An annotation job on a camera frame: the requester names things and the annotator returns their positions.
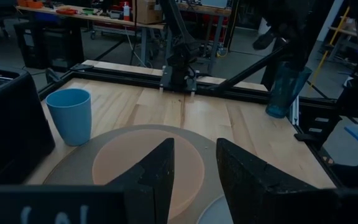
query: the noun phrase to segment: floor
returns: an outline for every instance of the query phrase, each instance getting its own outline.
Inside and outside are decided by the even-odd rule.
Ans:
[[[8,33],[11,37],[5,39],[0,37],[0,65],[24,68],[28,70],[31,74],[42,72],[42,70],[25,68],[24,62],[21,56],[20,49],[17,46],[17,40],[15,37],[15,32],[13,29],[13,24],[18,23],[18,20],[8,20],[6,21],[6,27]],[[115,43],[119,42],[122,38],[126,38],[120,35],[104,35],[101,36],[100,33],[97,33],[96,39],[90,39],[89,32],[83,32],[83,48],[86,59],[95,59],[97,56],[102,54],[106,49],[113,46]],[[232,41],[231,52],[225,57],[217,59],[216,65],[214,66],[213,76],[230,78],[233,75],[239,73],[240,71],[246,69],[253,63],[262,59],[264,56],[268,55],[271,51],[272,46],[263,51],[254,51],[252,49],[252,43],[257,38],[257,33],[249,30],[236,29],[234,32],[234,38]],[[321,43],[316,43],[316,46],[311,54],[307,66],[315,70],[319,64],[317,49]],[[136,52],[140,55],[140,49],[136,49]],[[131,57],[131,48],[128,42],[121,44],[118,48],[113,50],[111,53],[107,54],[102,61],[114,62],[114,63],[123,63],[129,64]],[[164,62],[164,52],[160,51],[158,57],[152,61],[154,68],[161,68]],[[137,65],[139,62],[134,59],[133,65]],[[200,70],[201,72],[206,72],[206,65],[195,64],[193,66],[195,69]],[[323,69],[316,80],[316,86],[328,97],[338,98],[342,92],[342,84],[346,80],[345,75],[340,75],[338,72],[350,72],[350,70],[338,63],[325,63]],[[247,82],[260,83],[264,69],[253,74],[251,77],[247,78]],[[46,79],[43,74],[33,76],[37,88],[42,88],[46,85]],[[309,92],[309,87],[305,86],[301,92],[302,96],[317,97],[321,96],[316,91],[312,90]],[[347,125],[353,124],[347,118],[337,125],[336,129],[330,135],[329,139],[326,141],[324,147],[335,161],[338,164],[346,164],[355,166],[358,164],[358,142],[353,139],[349,134],[344,130],[344,127]]]

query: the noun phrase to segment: workshop table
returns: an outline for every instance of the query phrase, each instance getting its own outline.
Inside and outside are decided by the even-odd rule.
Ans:
[[[85,65],[157,77],[158,69],[85,61]],[[198,82],[221,83],[224,79],[203,77]],[[265,91],[263,85],[240,82],[239,88]],[[335,185],[308,146],[294,138],[296,130],[287,119],[265,113],[265,105],[208,96],[172,93],[151,88],[73,78],[61,89],[82,88],[91,93],[94,138],[113,129],[138,124],[163,124],[187,129],[212,141],[226,138],[282,171],[317,188]],[[65,145],[42,101],[56,147],[28,178],[27,184],[42,184],[49,173],[75,147]]]
[[[40,9],[32,9],[29,7],[22,7],[22,6],[16,6],[17,9],[20,10],[26,10],[26,11],[32,11],[32,12],[42,12],[42,13],[47,13],[47,14],[53,14],[56,16],[64,16],[64,17],[72,17],[75,19],[84,19],[84,20],[88,20],[88,21],[97,21],[97,22],[107,22],[110,24],[115,24],[115,25],[123,25],[123,26],[135,26],[135,23],[132,21],[124,21],[124,20],[119,20],[119,19],[111,19],[110,17],[106,17],[106,16],[95,16],[95,15],[82,15],[82,14],[75,14],[72,16],[69,15],[62,15],[56,12],[57,9],[60,8],[65,8],[65,7],[69,7],[70,9],[75,9],[79,12],[82,12],[82,10],[84,9],[84,7],[80,7],[80,6],[58,6],[55,7],[55,9],[51,9],[48,7],[43,7]],[[137,27],[141,27],[142,28],[142,43],[141,43],[141,53],[140,53],[140,59],[142,60],[142,62],[144,64],[146,64],[147,62],[147,29],[159,29],[162,30],[164,28],[163,24],[141,24],[141,23],[137,23],[136,24]]]
[[[335,44],[335,47],[331,54],[328,57],[328,60],[333,61],[335,59],[335,55],[338,52],[338,50],[341,48],[341,46],[351,47],[353,49],[358,50],[358,45],[354,44],[352,42],[346,41],[346,37],[357,37],[357,32],[353,30],[347,30],[347,29],[338,29],[337,27],[328,27],[330,30],[338,30],[339,38],[338,41]]]
[[[208,74],[212,74],[212,69],[214,67],[214,64],[216,63],[216,51],[218,50],[219,38],[221,35],[222,26],[223,26],[223,19],[225,17],[229,17],[231,15],[231,9],[221,9],[221,8],[216,8],[216,7],[198,6],[198,5],[191,5],[191,7],[190,7],[187,3],[178,3],[178,7],[179,7],[179,10],[181,10],[181,11],[191,11],[191,12],[196,12],[196,13],[200,13],[200,14],[210,15],[206,38],[205,38],[205,42],[204,42],[204,54],[206,52],[206,46],[209,43],[209,35],[211,33],[213,18],[214,18],[214,16],[219,17],[218,24],[216,25],[214,42],[212,45],[211,57],[209,59],[209,64],[208,64]],[[170,30],[168,30],[167,52],[171,51],[170,50],[171,46],[172,46],[172,33]],[[170,54],[166,54],[165,59],[168,59],[169,56],[170,56]]]

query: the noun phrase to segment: clear blue cup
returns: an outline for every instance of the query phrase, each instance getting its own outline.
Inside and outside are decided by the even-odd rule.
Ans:
[[[64,142],[79,146],[91,139],[91,94],[81,89],[58,90],[46,99],[53,122]]]
[[[284,118],[310,75],[311,70],[308,67],[297,71],[291,69],[288,62],[281,63],[275,76],[266,113],[274,118]]]

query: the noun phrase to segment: orange disc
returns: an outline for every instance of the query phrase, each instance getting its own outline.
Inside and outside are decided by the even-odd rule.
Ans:
[[[192,203],[204,181],[204,163],[195,147],[183,137],[156,129],[122,134],[107,143],[96,155],[92,175],[95,184],[112,181],[143,159],[166,138],[175,139],[175,179],[169,219]]]

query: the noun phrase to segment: wooden tabletop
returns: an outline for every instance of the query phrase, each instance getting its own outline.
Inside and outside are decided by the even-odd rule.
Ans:
[[[343,34],[347,34],[347,35],[351,35],[353,37],[357,37],[357,32],[356,31],[351,31],[351,30],[344,30],[344,29],[338,29],[337,27],[328,27],[330,30],[338,30],[338,32],[343,33]]]
[[[55,7],[56,9],[60,9],[60,8],[64,8],[64,7],[69,7],[70,9],[75,9],[78,11],[82,11],[84,9],[84,7],[80,7],[80,6],[59,6],[59,7]],[[43,12],[43,13],[48,13],[48,14],[53,14],[53,15],[58,15],[58,16],[68,16],[68,15],[62,15],[56,12],[56,9],[51,9],[48,7],[43,7],[41,9],[32,9],[29,7],[22,7],[22,6],[16,6],[17,9],[20,10],[26,10],[26,11],[32,11],[32,12]],[[124,21],[124,20],[119,20],[119,19],[111,19],[110,17],[106,17],[106,16],[94,16],[94,15],[73,15],[73,16],[68,16],[68,17],[73,17],[73,18],[77,18],[77,19],[85,19],[85,20],[89,20],[89,21],[98,21],[98,22],[108,22],[108,23],[112,23],[112,24],[118,24],[118,25],[124,25],[124,26],[134,26],[135,23],[132,21]],[[160,29],[162,30],[164,28],[163,24],[141,24],[141,23],[137,23],[136,26],[139,27],[148,27],[148,28],[153,28],[153,29]]]
[[[160,75],[161,70],[87,61],[95,67]],[[219,83],[208,77],[202,82]],[[264,86],[240,83],[240,86],[265,90]],[[287,119],[275,119],[265,113],[265,105],[196,95],[171,93],[138,86],[97,82],[74,78],[64,88],[82,88],[91,93],[92,138],[113,129],[138,124],[163,124],[196,132],[216,141],[226,138],[273,166],[318,188],[334,188],[314,155]],[[42,102],[56,142],[55,150],[30,176],[28,184],[42,184],[53,168],[75,147],[64,144]]]
[[[212,14],[212,15],[221,15],[221,16],[230,16],[231,9],[221,9],[217,7],[209,7],[209,6],[198,6],[198,5],[191,5],[191,7],[187,3],[178,3],[178,7],[180,10],[185,11],[196,11],[203,14]]]

